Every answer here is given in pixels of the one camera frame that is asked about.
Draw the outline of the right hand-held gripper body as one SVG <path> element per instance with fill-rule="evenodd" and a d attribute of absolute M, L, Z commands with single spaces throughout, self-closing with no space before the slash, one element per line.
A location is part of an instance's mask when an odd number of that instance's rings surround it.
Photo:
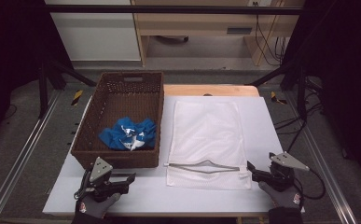
<path fill-rule="evenodd" d="M 293 186 L 295 180 L 295 169 L 308 172 L 310 167 L 302 163 L 286 151 L 280 154 L 269 153 L 271 160 L 271 176 L 273 183 L 271 186 L 278 190 L 284 191 Z"/>

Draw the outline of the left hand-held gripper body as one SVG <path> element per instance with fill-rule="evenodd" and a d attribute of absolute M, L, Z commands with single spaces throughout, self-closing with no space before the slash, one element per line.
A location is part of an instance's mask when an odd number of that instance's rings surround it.
<path fill-rule="evenodd" d="M 114 194 L 113 182 L 109 181 L 113 166 L 98 157 L 90 169 L 85 171 L 80 185 L 80 198 L 87 195 L 96 202 L 103 202 Z"/>

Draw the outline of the blue patterned garment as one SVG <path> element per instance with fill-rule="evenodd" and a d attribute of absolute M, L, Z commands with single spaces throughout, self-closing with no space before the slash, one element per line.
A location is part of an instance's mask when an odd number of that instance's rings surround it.
<path fill-rule="evenodd" d="M 151 119 L 134 122 L 129 117 L 119 119 L 112 128 L 104 128 L 99 139 L 110 149 L 134 151 L 154 147 L 157 125 Z"/>

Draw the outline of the brown wicker basket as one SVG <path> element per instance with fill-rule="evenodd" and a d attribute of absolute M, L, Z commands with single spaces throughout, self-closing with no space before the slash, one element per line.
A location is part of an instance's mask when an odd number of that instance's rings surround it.
<path fill-rule="evenodd" d="M 87 169 L 103 158 L 114 168 L 155 168 L 160 156 L 160 122 L 164 101 L 162 72 L 104 73 L 90 98 L 81 120 L 71 154 Z M 134 151 L 112 149 L 99 139 L 105 128 L 122 118 L 139 123 L 151 119 L 156 124 L 152 145 Z"/>

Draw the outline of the person's right hand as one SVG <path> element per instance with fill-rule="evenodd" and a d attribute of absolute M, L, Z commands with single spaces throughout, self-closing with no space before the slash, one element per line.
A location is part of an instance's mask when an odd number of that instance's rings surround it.
<path fill-rule="evenodd" d="M 301 195 L 295 187 L 278 191 L 266 182 L 259 182 L 258 186 L 271 197 L 275 207 L 301 209 Z"/>

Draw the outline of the person's left hand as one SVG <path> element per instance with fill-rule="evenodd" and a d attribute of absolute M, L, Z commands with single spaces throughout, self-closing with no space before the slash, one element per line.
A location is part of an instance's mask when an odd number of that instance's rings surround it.
<path fill-rule="evenodd" d="M 76 213 L 83 213 L 93 217 L 104 218 L 109 207 L 120 199 L 120 194 L 115 193 L 103 202 L 96 202 L 92 196 L 87 195 L 76 202 Z"/>

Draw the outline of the yellow black floor tape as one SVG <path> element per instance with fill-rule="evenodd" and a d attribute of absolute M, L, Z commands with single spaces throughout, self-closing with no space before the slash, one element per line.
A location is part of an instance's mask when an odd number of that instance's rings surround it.
<path fill-rule="evenodd" d="M 82 93 L 83 93 L 83 90 L 78 90 L 78 91 L 76 91 L 75 96 L 74 96 L 74 99 L 73 99 L 71 105 L 77 105 L 77 103 L 78 103 L 78 101 L 79 101 Z"/>
<path fill-rule="evenodd" d="M 287 101 L 283 99 L 278 99 L 274 91 L 271 91 L 271 101 L 281 105 L 287 105 Z"/>

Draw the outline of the black curtain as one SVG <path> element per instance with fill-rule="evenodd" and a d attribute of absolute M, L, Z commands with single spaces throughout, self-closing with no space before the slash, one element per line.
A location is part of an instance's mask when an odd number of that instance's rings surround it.
<path fill-rule="evenodd" d="M 285 54 L 322 80 L 333 129 L 361 167 L 361 0 L 305 0 Z"/>
<path fill-rule="evenodd" d="M 41 62 L 28 36 L 35 35 L 54 60 L 72 66 L 51 15 L 31 9 L 45 4 L 45 0 L 0 0 L 0 123 L 12 91 L 37 79 Z"/>

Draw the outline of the white cabinet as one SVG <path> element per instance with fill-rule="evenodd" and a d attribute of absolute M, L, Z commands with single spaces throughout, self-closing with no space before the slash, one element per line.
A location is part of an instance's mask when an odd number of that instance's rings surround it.
<path fill-rule="evenodd" d="M 131 13 L 51 13 L 66 52 L 78 61 L 140 61 Z"/>

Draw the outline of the light wooden desk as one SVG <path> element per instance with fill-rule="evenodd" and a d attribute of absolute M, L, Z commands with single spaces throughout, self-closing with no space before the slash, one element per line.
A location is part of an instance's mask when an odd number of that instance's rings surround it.
<path fill-rule="evenodd" d="M 212 7 L 303 7 L 306 0 L 131 0 L 134 6 L 212 6 Z M 255 65 L 272 52 L 269 42 L 276 37 L 289 38 L 298 21 L 297 15 L 237 14 L 160 14 L 136 13 L 141 36 L 230 36 L 228 27 L 252 27 L 244 39 Z"/>

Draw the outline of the metal floor rail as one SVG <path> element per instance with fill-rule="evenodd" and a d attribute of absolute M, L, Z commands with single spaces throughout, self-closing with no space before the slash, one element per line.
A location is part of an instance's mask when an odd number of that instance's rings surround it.
<path fill-rule="evenodd" d="M 53 91 L 49 99 L 48 108 L 43 113 L 42 117 L 39 118 L 29 134 L 25 144 L 22 147 L 21 152 L 19 153 L 17 159 L 13 163 L 10 171 L 7 173 L 7 177 L 0 187 L 0 214 L 3 211 L 4 206 L 7 203 L 9 196 L 11 195 L 13 189 L 15 188 L 18 180 L 20 179 L 21 173 L 28 162 L 30 156 L 35 150 L 35 146 L 41 136 L 41 133 L 44 131 L 52 111 L 54 110 L 58 99 L 60 98 L 62 91 Z"/>
<path fill-rule="evenodd" d="M 302 128 L 301 133 L 303 141 L 314 162 L 315 170 L 319 173 L 325 183 L 326 194 L 329 196 L 334 209 L 339 216 L 340 222 L 342 224 L 357 224 L 354 213 L 340 189 L 337 179 L 328 167 L 319 146 L 317 146 L 308 125 L 305 125 Z"/>

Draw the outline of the black frame stand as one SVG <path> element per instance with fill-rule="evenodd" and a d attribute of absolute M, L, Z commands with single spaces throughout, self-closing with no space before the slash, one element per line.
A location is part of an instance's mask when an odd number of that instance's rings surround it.
<path fill-rule="evenodd" d="M 46 74 L 45 68 L 53 67 L 58 70 L 57 74 Z M 54 87 L 55 90 L 62 90 L 66 86 L 66 82 L 64 81 L 62 74 L 67 74 L 82 83 L 95 87 L 96 82 L 91 79 L 82 76 L 78 72 L 76 72 L 73 68 L 66 66 L 57 61 L 47 61 L 42 62 L 38 69 L 38 83 L 39 83 L 39 97 L 40 97 L 40 113 L 39 118 L 42 119 L 49 110 L 49 99 L 48 99 L 48 86 L 47 79 L 49 79 L 50 83 Z"/>
<path fill-rule="evenodd" d="M 251 83 L 248 86 L 258 87 L 268 80 L 273 79 L 279 75 L 284 75 L 280 87 L 284 91 L 290 90 L 295 84 L 297 88 L 297 112 L 303 121 L 307 120 L 306 104 L 305 104 L 305 89 L 306 89 L 306 70 L 301 62 L 297 60 L 291 60 L 287 63 L 283 63 L 275 70 L 269 72 L 266 76 L 261 77 Z"/>

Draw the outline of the black horizontal frame bar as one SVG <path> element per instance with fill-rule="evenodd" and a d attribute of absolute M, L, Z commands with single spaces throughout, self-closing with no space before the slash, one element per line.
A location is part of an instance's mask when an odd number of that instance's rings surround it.
<path fill-rule="evenodd" d="M 46 5 L 43 8 L 48 12 L 60 13 L 300 15 L 304 12 L 302 7 Z"/>

